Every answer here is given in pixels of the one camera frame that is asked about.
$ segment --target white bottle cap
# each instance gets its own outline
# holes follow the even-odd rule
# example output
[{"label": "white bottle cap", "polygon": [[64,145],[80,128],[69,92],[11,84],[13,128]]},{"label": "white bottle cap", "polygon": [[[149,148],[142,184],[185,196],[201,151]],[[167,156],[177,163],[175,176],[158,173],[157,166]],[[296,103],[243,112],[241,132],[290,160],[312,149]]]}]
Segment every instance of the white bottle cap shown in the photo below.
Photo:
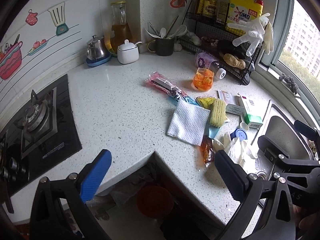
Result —
[{"label": "white bottle cap", "polygon": [[223,68],[219,68],[218,71],[216,72],[216,77],[219,79],[223,79],[225,75],[226,75],[226,71]]}]

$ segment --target yellow detergent jug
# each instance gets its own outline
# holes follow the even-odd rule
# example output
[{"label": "yellow detergent jug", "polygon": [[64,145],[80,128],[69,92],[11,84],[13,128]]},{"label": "yellow detergent jug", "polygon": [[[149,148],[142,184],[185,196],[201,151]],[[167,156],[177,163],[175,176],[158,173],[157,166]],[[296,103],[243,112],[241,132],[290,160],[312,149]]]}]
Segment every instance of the yellow detergent jug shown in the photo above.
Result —
[{"label": "yellow detergent jug", "polygon": [[[226,23],[237,23],[239,20],[251,21],[262,15],[263,6],[254,0],[230,0],[229,13]],[[231,29],[226,26],[226,30],[236,35],[242,36],[245,31]]]}]

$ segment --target orange glass cup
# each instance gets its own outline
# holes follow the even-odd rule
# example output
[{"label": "orange glass cup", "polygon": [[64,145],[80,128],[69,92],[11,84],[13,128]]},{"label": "orange glass cup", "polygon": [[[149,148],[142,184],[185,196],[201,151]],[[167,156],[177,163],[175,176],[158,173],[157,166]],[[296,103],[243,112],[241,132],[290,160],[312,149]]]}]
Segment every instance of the orange glass cup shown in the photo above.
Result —
[{"label": "orange glass cup", "polygon": [[207,68],[198,68],[196,75],[193,77],[193,85],[200,91],[208,91],[213,84],[214,73]]}]

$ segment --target green tree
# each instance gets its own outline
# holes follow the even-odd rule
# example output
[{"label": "green tree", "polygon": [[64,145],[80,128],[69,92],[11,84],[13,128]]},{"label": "green tree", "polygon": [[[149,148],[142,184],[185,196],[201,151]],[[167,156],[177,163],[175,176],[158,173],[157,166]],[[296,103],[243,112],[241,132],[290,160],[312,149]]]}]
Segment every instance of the green tree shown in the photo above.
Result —
[{"label": "green tree", "polygon": [[318,102],[320,102],[320,81],[311,75],[307,68],[301,66],[289,51],[283,49],[279,60],[305,84]]}]

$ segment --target black glass stove top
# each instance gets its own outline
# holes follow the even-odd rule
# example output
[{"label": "black glass stove top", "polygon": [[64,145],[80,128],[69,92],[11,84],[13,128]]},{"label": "black glass stove top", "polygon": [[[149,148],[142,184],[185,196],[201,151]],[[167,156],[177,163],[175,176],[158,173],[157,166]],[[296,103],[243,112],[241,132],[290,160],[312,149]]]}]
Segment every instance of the black glass stove top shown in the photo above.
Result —
[{"label": "black glass stove top", "polygon": [[[22,129],[15,122],[25,117],[30,103],[26,103],[6,125],[1,132],[2,137],[6,133],[7,150],[4,156],[4,167],[9,173],[7,179],[8,193],[12,196],[31,181],[39,178],[43,173],[66,160],[71,155],[82,149],[76,126],[74,123],[68,90],[68,76],[64,75],[41,92],[38,97],[56,88],[56,115],[58,132],[32,150],[21,159],[21,135]],[[10,168],[10,160],[14,158],[25,173]]]}]

